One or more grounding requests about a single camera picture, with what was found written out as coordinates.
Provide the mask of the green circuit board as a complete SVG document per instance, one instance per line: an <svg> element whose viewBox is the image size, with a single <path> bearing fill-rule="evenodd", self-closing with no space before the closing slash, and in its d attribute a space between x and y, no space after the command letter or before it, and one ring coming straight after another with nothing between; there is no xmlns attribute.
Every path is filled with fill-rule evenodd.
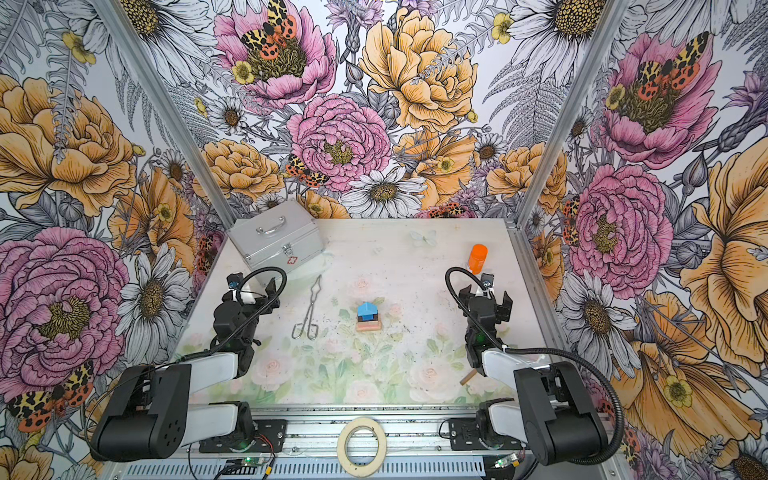
<svg viewBox="0 0 768 480"><path fill-rule="evenodd" d="M224 467L224 475L262 475L272 466L272 459L267 457L241 457L229 459Z"/></svg>
<svg viewBox="0 0 768 480"><path fill-rule="evenodd" d="M516 453L511 453L504 457L498 458L494 464L494 469L506 469L517 468L520 465L520 459Z"/></svg>

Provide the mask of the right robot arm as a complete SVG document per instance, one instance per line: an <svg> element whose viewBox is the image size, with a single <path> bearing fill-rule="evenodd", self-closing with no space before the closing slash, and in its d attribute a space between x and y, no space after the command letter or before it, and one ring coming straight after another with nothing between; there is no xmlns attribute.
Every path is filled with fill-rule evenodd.
<svg viewBox="0 0 768 480"><path fill-rule="evenodd" d="M450 283L455 273L467 276L469 286L456 290ZM606 376L566 350L504 343L497 328L510 320L512 299L497 299L491 280L461 267L449 268L444 279L467 320L469 366L516 393L481 403L473 427L454 432L456 446L521 446L540 465L598 465L612 458L623 441L625 415Z"/></svg>

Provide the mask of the masking tape roll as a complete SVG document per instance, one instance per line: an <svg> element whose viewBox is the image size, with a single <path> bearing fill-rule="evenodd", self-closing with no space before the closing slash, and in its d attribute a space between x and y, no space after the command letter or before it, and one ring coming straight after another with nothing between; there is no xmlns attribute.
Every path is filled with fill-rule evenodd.
<svg viewBox="0 0 768 480"><path fill-rule="evenodd" d="M373 418L359 417L341 430L336 454L343 471L364 479L378 473L387 457L388 440L383 426Z"/></svg>

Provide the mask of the right green circuit board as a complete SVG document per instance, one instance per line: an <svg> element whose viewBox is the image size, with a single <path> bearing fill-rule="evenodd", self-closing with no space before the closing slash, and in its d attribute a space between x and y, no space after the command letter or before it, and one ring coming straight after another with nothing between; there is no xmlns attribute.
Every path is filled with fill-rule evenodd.
<svg viewBox="0 0 768 480"><path fill-rule="evenodd" d="M517 468L520 465L520 459L516 453L511 453L504 457L498 458L494 464L494 469L506 469Z"/></svg>

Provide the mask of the long natural wood block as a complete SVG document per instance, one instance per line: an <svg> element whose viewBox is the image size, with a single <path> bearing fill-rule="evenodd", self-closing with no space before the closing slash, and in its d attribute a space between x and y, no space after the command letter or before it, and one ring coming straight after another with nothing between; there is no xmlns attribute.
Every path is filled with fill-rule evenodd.
<svg viewBox="0 0 768 480"><path fill-rule="evenodd" d="M380 331L381 329L382 329L382 327L379 324L375 324L375 325L374 324L370 324L369 325L367 322L366 322L365 325L359 324L355 328L355 330L357 332L363 332L363 333L364 332L377 332L377 331Z"/></svg>

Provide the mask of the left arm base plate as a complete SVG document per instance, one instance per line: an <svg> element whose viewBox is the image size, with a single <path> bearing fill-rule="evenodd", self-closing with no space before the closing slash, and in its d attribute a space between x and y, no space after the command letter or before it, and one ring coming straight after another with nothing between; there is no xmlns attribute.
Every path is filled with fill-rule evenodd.
<svg viewBox="0 0 768 480"><path fill-rule="evenodd" d="M283 449L288 422L279 419L256 419L238 424L227 435L202 440L199 452L279 453Z"/></svg>

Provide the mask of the metal tongs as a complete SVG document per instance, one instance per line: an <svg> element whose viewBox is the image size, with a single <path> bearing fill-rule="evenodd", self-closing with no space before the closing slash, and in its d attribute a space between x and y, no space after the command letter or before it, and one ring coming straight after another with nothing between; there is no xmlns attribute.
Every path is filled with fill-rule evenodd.
<svg viewBox="0 0 768 480"><path fill-rule="evenodd" d="M310 288L310 300L303 320L294 325L291 333L291 338L298 340L303 335L308 340L315 340L319 333L319 325L314 320L314 311L319 293L322 290L321 285L322 276L319 275Z"/></svg>

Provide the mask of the silver metal case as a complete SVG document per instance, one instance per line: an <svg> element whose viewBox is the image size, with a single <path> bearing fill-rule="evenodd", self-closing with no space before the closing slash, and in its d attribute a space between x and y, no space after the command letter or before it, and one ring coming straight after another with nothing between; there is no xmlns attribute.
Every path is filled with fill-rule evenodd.
<svg viewBox="0 0 768 480"><path fill-rule="evenodd" d="M315 218L293 200L238 219L228 234L251 270L275 266L290 272L325 249Z"/></svg>

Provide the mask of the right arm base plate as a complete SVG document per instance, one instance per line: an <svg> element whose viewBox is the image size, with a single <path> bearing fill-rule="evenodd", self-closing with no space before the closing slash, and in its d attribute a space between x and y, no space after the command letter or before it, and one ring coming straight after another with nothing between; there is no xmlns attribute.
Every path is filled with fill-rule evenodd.
<svg viewBox="0 0 768 480"><path fill-rule="evenodd" d="M476 418L449 418L447 435L453 451L520 450L519 440L494 432L490 424Z"/></svg>

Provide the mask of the thin wood stick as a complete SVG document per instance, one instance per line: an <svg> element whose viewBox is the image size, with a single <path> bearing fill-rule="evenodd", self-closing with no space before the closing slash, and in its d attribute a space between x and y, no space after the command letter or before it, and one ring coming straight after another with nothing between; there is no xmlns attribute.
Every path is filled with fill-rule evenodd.
<svg viewBox="0 0 768 480"><path fill-rule="evenodd" d="M466 385L466 384L467 384L469 381L471 381L471 380L472 380L472 378L473 378L473 377L475 377L476 375L477 375L477 370L476 370L476 369L472 369L472 370L470 370L470 371L469 371L469 372L468 372L468 373L467 373L467 374L466 374L466 375L465 375L465 376L464 376L464 377L463 377L463 378L460 380L460 384L461 384L462 386Z"/></svg>

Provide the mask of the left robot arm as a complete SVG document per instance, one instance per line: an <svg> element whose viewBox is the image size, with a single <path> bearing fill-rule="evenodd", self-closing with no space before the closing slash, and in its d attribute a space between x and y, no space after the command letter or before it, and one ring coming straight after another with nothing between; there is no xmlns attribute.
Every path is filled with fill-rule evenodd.
<svg viewBox="0 0 768 480"><path fill-rule="evenodd" d="M215 337L203 351L163 365L126 369L87 443L98 461L165 459L198 443L246 448L256 437L245 401L194 404L193 394L243 377L260 341L259 319L279 306L287 274L262 267L231 274L229 291L214 311Z"/></svg>

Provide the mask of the light blue triangular block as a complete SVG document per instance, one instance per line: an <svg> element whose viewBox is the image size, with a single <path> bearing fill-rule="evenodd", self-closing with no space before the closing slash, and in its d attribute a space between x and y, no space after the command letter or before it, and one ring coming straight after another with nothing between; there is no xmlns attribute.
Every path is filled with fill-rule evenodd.
<svg viewBox="0 0 768 480"><path fill-rule="evenodd" d="M357 318L358 316L367 316L367 315L379 315L378 306L371 302L364 302L357 308Z"/></svg>

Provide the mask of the orange plastic bottle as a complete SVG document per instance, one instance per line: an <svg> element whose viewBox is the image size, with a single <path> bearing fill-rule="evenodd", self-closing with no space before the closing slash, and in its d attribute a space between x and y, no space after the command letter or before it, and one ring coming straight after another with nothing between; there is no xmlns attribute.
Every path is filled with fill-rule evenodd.
<svg viewBox="0 0 768 480"><path fill-rule="evenodd" d="M488 256L488 248L483 244L475 244L469 254L467 267L473 275L480 275Z"/></svg>

